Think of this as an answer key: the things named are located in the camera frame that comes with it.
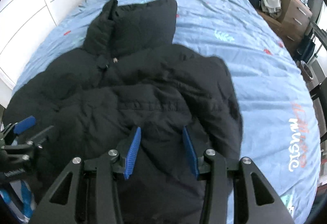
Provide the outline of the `blue cartoon bed cover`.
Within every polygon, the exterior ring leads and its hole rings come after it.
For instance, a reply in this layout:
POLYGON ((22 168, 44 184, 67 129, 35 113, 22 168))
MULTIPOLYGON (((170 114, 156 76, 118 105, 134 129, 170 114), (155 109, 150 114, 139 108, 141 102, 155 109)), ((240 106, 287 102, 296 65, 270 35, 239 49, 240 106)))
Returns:
MULTIPOLYGON (((82 44, 109 0, 86 0, 32 54, 14 92, 55 58, 82 44)), ((118 0, 121 5, 153 0, 118 0)), ((281 39, 248 0, 176 0, 174 42, 222 58, 241 106, 241 153, 254 159, 295 223, 311 211, 320 173, 320 131, 302 74, 281 39)))

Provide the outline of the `white wardrobe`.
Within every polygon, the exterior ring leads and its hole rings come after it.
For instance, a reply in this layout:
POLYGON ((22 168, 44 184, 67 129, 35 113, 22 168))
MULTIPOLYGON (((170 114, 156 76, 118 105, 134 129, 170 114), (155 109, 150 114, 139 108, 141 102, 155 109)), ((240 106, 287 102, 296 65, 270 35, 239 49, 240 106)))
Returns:
POLYGON ((1 0, 1 80, 13 88, 49 32, 84 0, 1 0))

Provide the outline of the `waste bin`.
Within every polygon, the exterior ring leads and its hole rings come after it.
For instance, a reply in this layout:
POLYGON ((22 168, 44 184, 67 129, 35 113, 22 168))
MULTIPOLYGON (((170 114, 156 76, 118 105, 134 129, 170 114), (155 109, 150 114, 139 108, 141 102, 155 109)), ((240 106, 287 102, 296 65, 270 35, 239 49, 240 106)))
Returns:
POLYGON ((301 71, 301 75, 303 76, 303 79, 307 83, 311 83, 314 79, 313 73, 308 67, 308 65, 305 63, 305 61, 297 61, 297 66, 301 71))

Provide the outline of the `black chair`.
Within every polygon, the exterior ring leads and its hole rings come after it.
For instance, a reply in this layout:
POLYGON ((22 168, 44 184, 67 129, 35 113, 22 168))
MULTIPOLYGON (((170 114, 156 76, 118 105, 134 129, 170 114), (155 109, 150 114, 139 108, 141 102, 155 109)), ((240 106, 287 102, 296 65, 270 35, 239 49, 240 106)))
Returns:
POLYGON ((310 91, 314 109, 318 115, 320 142, 326 141, 326 79, 310 91))

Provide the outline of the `black puffer coat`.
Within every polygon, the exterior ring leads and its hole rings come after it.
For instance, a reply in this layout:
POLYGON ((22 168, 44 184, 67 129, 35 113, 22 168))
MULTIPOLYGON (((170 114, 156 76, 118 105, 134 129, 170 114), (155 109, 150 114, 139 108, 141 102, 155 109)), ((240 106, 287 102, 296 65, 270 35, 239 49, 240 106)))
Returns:
POLYGON ((49 140, 27 180, 36 201, 74 157, 107 153, 141 128, 130 179, 118 183, 126 223, 198 223, 205 183, 187 162, 182 129, 191 125, 223 156, 240 156, 243 120, 230 71, 218 57, 173 44, 175 0, 119 6, 110 0, 83 45, 22 86, 5 124, 29 116, 49 140))

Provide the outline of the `glass desk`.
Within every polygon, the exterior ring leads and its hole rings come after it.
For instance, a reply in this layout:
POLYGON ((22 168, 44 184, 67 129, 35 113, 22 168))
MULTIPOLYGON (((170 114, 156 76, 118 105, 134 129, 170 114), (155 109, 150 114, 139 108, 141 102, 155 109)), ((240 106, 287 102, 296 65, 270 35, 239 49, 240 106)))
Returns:
POLYGON ((311 34, 313 37, 316 37, 319 42, 320 46, 317 51, 314 51, 313 55, 311 56, 309 63, 312 63, 314 60, 317 59, 318 53, 322 47, 326 49, 326 31, 319 28, 316 22, 311 19, 308 25, 308 33, 311 34))

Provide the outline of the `beige clothes pile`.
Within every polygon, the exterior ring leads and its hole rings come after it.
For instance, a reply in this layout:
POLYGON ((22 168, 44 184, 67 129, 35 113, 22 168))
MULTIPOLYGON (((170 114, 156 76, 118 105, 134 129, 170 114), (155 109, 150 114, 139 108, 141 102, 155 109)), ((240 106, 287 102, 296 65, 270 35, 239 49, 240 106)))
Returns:
POLYGON ((281 0, 262 0, 261 7, 264 13, 274 18, 275 20, 282 13, 281 0))

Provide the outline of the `wooden drawer chest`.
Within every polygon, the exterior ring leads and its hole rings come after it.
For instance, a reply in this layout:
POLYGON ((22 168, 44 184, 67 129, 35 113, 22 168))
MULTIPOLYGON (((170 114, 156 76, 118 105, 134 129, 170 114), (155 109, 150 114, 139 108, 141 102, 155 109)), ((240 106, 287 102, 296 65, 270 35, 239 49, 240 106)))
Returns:
POLYGON ((300 0, 281 0, 282 13, 275 20, 261 10, 258 13, 283 41, 291 56, 295 55, 312 17, 312 12, 300 0))

